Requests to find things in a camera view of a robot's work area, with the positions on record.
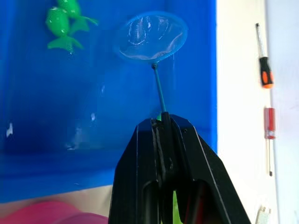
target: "blue panel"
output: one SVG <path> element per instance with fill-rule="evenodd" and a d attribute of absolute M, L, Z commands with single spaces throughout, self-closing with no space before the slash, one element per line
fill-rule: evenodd
<path fill-rule="evenodd" d="M 75 34 L 85 49 L 72 55 L 47 49 L 54 0 L 2 1 L 0 203 L 112 184 L 135 126 L 160 112 L 150 66 L 113 52 L 118 28 L 147 11 L 168 11 L 189 27 L 185 45 L 159 63 L 166 108 L 216 150 L 214 1 L 79 0 L 82 15 L 100 23 Z"/>

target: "fish fin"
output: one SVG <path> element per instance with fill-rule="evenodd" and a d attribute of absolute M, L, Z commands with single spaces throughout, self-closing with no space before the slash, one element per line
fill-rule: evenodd
<path fill-rule="evenodd" d="M 63 36 L 48 43 L 48 49 L 61 48 L 72 53 L 74 51 L 72 42 L 72 38 Z"/>
<path fill-rule="evenodd" d="M 77 48 L 84 49 L 84 47 L 82 46 L 82 44 L 79 41 L 77 41 L 75 38 L 72 38 L 72 37 L 71 37 L 71 39 Z"/>
<path fill-rule="evenodd" d="M 82 16 L 82 17 L 85 18 L 86 20 L 90 21 L 91 23 L 93 23 L 96 26 L 99 24 L 99 21 L 97 21 L 95 19 L 88 18 L 88 17 L 85 17 L 85 16 Z"/>
<path fill-rule="evenodd" d="M 73 35 L 78 30 L 89 31 L 88 24 L 84 17 L 79 17 L 78 19 L 76 19 L 74 21 L 74 23 L 72 24 L 71 29 L 70 29 L 70 35 Z"/>

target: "blue fishing net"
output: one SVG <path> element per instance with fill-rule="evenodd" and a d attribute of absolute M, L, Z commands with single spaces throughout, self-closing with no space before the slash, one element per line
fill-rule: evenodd
<path fill-rule="evenodd" d="M 187 25 L 175 15 L 149 12 L 128 21 L 117 35 L 115 52 L 122 58 L 157 63 L 179 50 Z"/>

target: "white object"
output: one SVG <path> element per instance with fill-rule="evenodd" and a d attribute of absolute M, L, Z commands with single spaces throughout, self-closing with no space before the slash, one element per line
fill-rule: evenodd
<path fill-rule="evenodd" d="M 271 92 L 276 110 L 273 150 L 280 224 L 297 224 L 294 211 L 299 212 L 298 8 L 298 0 L 267 1 L 269 59 L 275 74 Z"/>
<path fill-rule="evenodd" d="M 271 224 L 278 224 L 275 178 L 265 172 L 268 156 L 263 110 L 271 104 L 269 90 L 261 86 L 257 22 L 267 54 L 264 0 L 217 1 L 218 155 L 251 223 L 265 205 L 272 210 Z M 277 76 L 272 60 L 271 66 Z M 243 84 L 236 84 L 240 79 Z"/>
<path fill-rule="evenodd" d="M 11 134 L 13 134 L 13 124 L 9 123 L 9 128 L 6 130 L 6 137 L 8 138 Z"/>
<path fill-rule="evenodd" d="M 269 224 L 271 209 L 266 210 L 265 207 L 261 207 L 256 217 L 256 224 Z"/>

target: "toy fish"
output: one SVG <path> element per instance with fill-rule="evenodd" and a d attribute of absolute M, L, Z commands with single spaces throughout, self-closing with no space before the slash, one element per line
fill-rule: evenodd
<path fill-rule="evenodd" d="M 48 43 L 48 49 L 62 48 L 73 52 L 73 44 L 78 48 L 83 46 L 74 38 L 68 36 L 70 23 L 67 13 L 64 9 L 53 7 L 48 11 L 46 19 L 48 29 L 58 38 Z"/>
<path fill-rule="evenodd" d="M 89 31 L 86 20 L 92 22 L 96 26 L 98 25 L 97 20 L 81 16 L 81 9 L 77 0 L 57 0 L 57 2 L 60 8 L 66 10 L 70 18 L 75 19 L 75 22 L 70 29 L 70 35 L 73 35 L 78 30 Z"/>

